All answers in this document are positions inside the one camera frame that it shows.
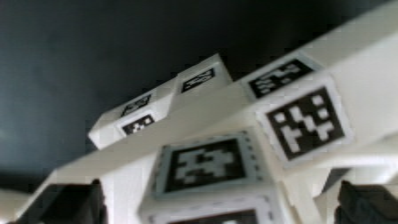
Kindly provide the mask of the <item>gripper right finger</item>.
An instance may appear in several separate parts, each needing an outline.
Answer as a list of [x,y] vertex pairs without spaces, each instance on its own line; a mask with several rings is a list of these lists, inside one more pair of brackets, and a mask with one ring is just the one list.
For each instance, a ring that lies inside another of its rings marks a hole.
[[334,224],[398,224],[398,198],[382,185],[341,182]]

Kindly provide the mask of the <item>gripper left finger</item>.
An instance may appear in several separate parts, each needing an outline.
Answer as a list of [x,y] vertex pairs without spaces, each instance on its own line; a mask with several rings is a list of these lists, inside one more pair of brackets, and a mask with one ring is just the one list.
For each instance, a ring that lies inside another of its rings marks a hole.
[[106,224],[101,181],[49,184],[12,224]]

